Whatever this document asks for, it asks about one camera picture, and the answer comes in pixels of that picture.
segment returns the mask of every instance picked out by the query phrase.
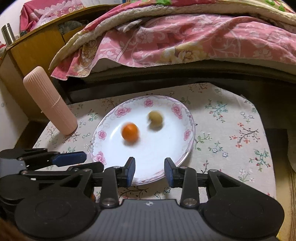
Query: orange fruit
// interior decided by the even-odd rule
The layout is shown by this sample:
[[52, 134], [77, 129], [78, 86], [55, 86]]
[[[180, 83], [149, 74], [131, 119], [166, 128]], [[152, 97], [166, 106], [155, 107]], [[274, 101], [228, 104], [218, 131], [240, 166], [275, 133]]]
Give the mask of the orange fruit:
[[134, 123], [127, 123], [123, 126], [121, 135], [128, 142], [135, 142], [139, 138], [138, 127]]

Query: plate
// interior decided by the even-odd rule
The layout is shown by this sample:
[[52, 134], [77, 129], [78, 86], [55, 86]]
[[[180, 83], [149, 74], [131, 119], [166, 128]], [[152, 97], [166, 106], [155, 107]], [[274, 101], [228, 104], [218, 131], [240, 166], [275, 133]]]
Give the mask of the plate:
[[[163, 126], [150, 128], [148, 114], [159, 111]], [[121, 136], [124, 124], [132, 122], [139, 129], [139, 140], [133, 145]], [[164, 159], [170, 157], [180, 166], [192, 149], [195, 126], [191, 113], [176, 99], [146, 95], [127, 100], [111, 110], [93, 134], [91, 158], [105, 168], [123, 166], [130, 156], [136, 159], [133, 185], [155, 182], [165, 176]]]

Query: screw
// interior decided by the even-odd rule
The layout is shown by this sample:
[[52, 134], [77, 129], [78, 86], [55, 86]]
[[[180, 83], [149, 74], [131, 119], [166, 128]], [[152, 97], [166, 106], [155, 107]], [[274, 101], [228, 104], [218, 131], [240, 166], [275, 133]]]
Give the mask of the screw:
[[116, 203], [115, 199], [114, 198], [105, 198], [103, 201], [102, 201], [102, 204], [104, 206], [112, 206]]
[[151, 202], [151, 201], [148, 201], [148, 202], [146, 202], [145, 204], [146, 204], [147, 206], [149, 206], [149, 207], [150, 207], [150, 206], [152, 206], [154, 203], [153, 203], [153, 202]]
[[184, 201], [183, 201], [184, 205], [186, 206], [194, 206], [197, 204], [197, 200], [194, 199], [194, 198], [186, 198]]

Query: table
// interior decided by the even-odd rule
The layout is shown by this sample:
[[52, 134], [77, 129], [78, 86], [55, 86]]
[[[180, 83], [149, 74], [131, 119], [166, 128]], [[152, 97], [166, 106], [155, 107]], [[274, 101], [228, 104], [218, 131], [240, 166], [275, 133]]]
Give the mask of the table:
[[[182, 166], [207, 173], [218, 169], [257, 190], [276, 197], [275, 178], [270, 150], [256, 107], [247, 99], [210, 83], [190, 84], [158, 89], [69, 105], [77, 117], [78, 128], [64, 137], [49, 122], [34, 145], [61, 153], [84, 151], [91, 162], [92, 138], [100, 120], [118, 104], [147, 95], [167, 95], [184, 103], [190, 110], [196, 128], [193, 149]], [[66, 170], [68, 167], [50, 166], [42, 170]], [[205, 188], [200, 189], [200, 201], [206, 202]], [[119, 188], [123, 199], [177, 199], [181, 188], [168, 186], [166, 179], [157, 182]], [[96, 201], [100, 188], [95, 188]]]

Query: yellow-green fruit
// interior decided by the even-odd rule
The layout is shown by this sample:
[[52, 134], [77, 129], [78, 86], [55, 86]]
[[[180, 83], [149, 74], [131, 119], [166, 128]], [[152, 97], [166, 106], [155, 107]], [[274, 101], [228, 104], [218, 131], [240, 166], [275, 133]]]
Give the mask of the yellow-green fruit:
[[163, 117], [158, 111], [151, 111], [148, 114], [149, 120], [151, 120], [151, 124], [155, 127], [159, 127], [163, 123]]

